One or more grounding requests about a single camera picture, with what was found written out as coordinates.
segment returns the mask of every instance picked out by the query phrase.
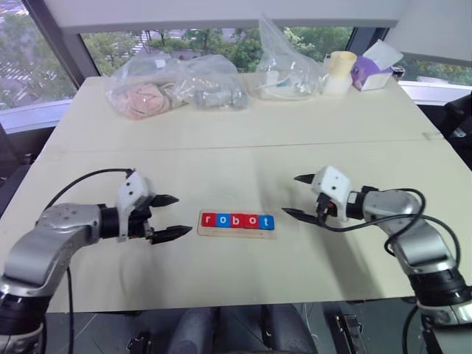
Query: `purple box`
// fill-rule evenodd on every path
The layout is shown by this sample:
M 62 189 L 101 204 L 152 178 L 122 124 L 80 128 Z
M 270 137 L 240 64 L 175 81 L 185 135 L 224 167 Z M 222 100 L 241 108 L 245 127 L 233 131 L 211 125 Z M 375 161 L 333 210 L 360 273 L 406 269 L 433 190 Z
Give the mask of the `purple box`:
M 358 57 L 351 70 L 353 85 L 359 91 L 382 89 L 393 71 L 390 68 L 380 70 L 369 58 Z

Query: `window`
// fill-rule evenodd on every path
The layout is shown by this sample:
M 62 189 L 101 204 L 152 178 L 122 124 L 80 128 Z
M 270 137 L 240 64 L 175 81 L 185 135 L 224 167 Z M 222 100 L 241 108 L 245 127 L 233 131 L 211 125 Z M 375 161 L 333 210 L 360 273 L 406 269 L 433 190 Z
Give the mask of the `window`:
M 327 53 L 344 50 L 352 31 L 352 27 L 283 28 L 299 52 L 317 61 L 323 61 Z M 103 32 L 82 36 L 100 73 L 106 75 L 133 55 L 166 52 L 173 58 L 189 60 L 221 54 L 230 59 L 239 72 L 253 72 L 262 55 L 258 28 Z
M 472 67 L 434 63 L 405 55 L 397 65 L 405 68 L 402 80 L 472 86 Z
M 20 0 L 0 0 L 0 110 L 72 98 L 75 87 Z

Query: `clear plastic bag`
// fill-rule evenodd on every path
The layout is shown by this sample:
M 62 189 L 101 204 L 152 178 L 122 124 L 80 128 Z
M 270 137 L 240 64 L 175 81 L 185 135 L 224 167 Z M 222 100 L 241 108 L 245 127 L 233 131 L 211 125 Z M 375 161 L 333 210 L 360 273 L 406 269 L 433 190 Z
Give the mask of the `clear plastic bag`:
M 298 53 L 274 22 L 259 19 L 263 56 L 250 79 L 250 92 L 262 100 L 305 100 L 319 91 L 325 71 Z
M 162 114 L 184 104 L 174 94 L 186 66 L 170 56 L 137 55 L 105 79 L 105 94 L 130 119 Z
M 184 62 L 187 69 L 176 82 L 174 95 L 199 108 L 242 109 L 248 94 L 236 66 L 222 55 L 205 55 Z

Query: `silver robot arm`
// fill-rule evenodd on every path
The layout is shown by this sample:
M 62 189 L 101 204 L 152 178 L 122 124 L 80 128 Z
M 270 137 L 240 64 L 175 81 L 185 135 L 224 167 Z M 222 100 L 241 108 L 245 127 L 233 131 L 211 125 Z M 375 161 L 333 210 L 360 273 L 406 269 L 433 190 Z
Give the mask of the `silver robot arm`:
M 407 215 L 377 225 L 393 236 L 412 222 L 408 215 L 418 213 L 420 204 L 403 190 L 379 191 L 363 187 L 353 191 L 350 180 L 333 166 L 326 166 L 316 175 L 302 175 L 297 181 L 311 184 L 317 194 L 317 215 L 302 210 L 284 208 L 296 219 L 327 226 L 327 217 L 346 221 L 355 218 L 376 221 L 393 215 Z M 472 293 L 459 273 L 441 234 L 422 218 L 390 243 L 393 253 L 409 278 L 417 305 L 431 326 L 472 324 Z
M 49 301 L 78 249 L 100 238 L 142 237 L 155 244 L 188 233 L 188 226 L 157 232 L 149 227 L 150 207 L 177 201 L 153 194 L 145 178 L 134 172 L 120 187 L 115 207 L 59 204 L 45 210 L 11 249 L 0 278 L 0 353 L 40 352 Z

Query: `beige tabletop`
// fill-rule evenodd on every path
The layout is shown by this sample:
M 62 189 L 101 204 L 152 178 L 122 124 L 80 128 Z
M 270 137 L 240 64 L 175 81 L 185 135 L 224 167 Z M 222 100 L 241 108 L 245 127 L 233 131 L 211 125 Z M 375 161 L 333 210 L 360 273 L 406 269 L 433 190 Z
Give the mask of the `beige tabletop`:
M 253 100 L 240 112 L 187 106 L 132 122 L 112 111 L 100 78 L 88 79 L 0 219 L 0 271 L 10 248 L 58 190 L 92 170 L 134 167 L 157 193 L 181 200 L 154 209 L 151 225 L 194 229 L 161 245 L 102 240 L 79 250 L 72 259 L 78 311 L 412 295 L 396 259 L 383 250 L 386 235 L 379 228 L 332 234 L 281 211 L 314 210 L 310 187 L 293 177 L 326 164 L 340 167 L 355 188 L 424 192 L 426 213 L 456 231 L 461 272 L 471 283 L 472 175 L 393 81 L 383 91 L 352 90 L 343 100 Z M 123 178 L 92 177 L 60 201 L 113 205 Z M 204 209 L 273 213 L 276 237 L 200 236 L 196 226 Z M 49 311 L 64 311 L 66 304 L 63 281 Z

